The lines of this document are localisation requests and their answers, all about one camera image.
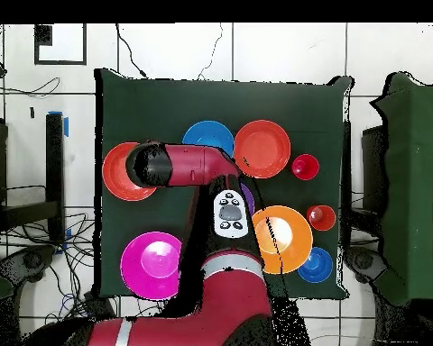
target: purple cup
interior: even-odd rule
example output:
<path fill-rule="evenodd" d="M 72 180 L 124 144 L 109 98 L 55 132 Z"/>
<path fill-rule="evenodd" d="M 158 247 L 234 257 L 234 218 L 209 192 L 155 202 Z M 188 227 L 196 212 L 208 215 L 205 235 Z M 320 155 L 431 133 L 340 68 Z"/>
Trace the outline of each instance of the purple cup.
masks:
<path fill-rule="evenodd" d="M 255 200 L 253 199 L 253 195 L 248 189 L 248 187 L 241 183 L 242 192 L 244 193 L 245 201 L 249 207 L 249 213 L 252 216 L 255 213 Z"/>
<path fill-rule="evenodd" d="M 126 246 L 120 273 L 139 297 L 166 300 L 178 293 L 181 241 L 165 232 L 147 232 Z"/>

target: plate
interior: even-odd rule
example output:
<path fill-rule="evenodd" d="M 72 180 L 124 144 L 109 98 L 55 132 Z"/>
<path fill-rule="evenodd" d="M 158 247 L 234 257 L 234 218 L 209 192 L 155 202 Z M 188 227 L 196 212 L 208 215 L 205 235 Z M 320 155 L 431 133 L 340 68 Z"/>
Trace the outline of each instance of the plate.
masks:
<path fill-rule="evenodd" d="M 319 247 L 313 247 L 305 263 L 299 268 L 299 276 L 309 283 L 320 283 L 332 273 L 334 261 L 330 254 Z"/>
<path fill-rule="evenodd" d="M 267 217 L 281 256 L 273 244 L 272 233 L 266 223 Z M 307 220 L 298 211 L 284 205 L 272 205 L 257 211 L 252 221 L 265 273 L 279 275 L 281 267 L 282 273 L 289 273 L 307 260 L 311 253 L 313 234 Z"/>
<path fill-rule="evenodd" d="M 250 122 L 235 136 L 234 157 L 237 166 L 249 177 L 274 177 L 289 160 L 289 136 L 277 123 Z"/>
<path fill-rule="evenodd" d="M 235 145 L 233 134 L 217 121 L 201 121 L 193 124 L 184 134 L 182 143 L 218 147 L 233 158 Z"/>
<path fill-rule="evenodd" d="M 120 259 L 125 285 L 137 296 L 166 300 L 178 293 L 181 241 L 166 232 L 147 232 L 126 246 Z"/>
<path fill-rule="evenodd" d="M 156 187 L 138 187 L 126 173 L 126 157 L 137 144 L 125 142 L 115 146 L 107 153 L 103 162 L 102 172 L 106 188 L 114 196 L 129 202 L 143 200 L 156 190 Z"/>

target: cup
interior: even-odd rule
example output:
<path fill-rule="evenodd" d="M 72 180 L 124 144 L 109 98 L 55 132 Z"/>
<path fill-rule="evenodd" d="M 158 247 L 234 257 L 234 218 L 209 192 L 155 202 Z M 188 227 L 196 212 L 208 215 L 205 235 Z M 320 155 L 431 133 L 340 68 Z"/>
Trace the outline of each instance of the cup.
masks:
<path fill-rule="evenodd" d="M 307 211 L 307 219 L 318 231 L 328 231 L 336 223 L 336 213 L 328 205 L 313 205 Z"/>
<path fill-rule="evenodd" d="M 293 160 L 290 170 L 298 179 L 311 180 L 319 172 L 319 162 L 311 154 L 301 154 Z"/>

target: black frame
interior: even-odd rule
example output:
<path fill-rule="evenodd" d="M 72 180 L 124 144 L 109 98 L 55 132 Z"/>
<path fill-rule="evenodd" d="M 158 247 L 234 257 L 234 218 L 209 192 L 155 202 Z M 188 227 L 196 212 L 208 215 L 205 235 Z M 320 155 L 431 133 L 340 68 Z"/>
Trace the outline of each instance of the black frame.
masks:
<path fill-rule="evenodd" d="M 39 47 L 41 45 L 52 45 L 52 37 L 50 36 L 49 42 L 41 42 L 37 41 L 37 38 L 34 36 L 34 47 L 33 47 L 33 63 L 34 65 L 87 65 L 87 25 L 84 23 L 82 26 L 83 30 L 83 60 L 81 61 L 69 61 L 69 60 L 45 60 L 40 59 Z"/>
<path fill-rule="evenodd" d="M 7 128 L 0 124 L 0 201 L 6 198 Z M 64 160 L 61 114 L 46 116 L 46 193 L 45 202 L 13 207 L 2 206 L 0 231 L 8 231 L 27 223 L 48 219 L 50 241 L 65 240 Z"/>

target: blue bowl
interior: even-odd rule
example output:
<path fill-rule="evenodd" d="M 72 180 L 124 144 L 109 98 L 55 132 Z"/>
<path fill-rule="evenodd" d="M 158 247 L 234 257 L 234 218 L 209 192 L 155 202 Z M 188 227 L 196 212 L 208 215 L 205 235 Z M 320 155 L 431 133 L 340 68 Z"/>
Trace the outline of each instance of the blue bowl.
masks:
<path fill-rule="evenodd" d="M 222 123 L 201 121 L 189 127 L 184 134 L 182 143 L 218 147 L 223 149 L 230 158 L 233 158 L 235 138 Z"/>
<path fill-rule="evenodd" d="M 320 283 L 332 273 L 334 261 L 326 250 L 313 247 L 308 259 L 298 269 L 299 276 L 309 283 Z"/>

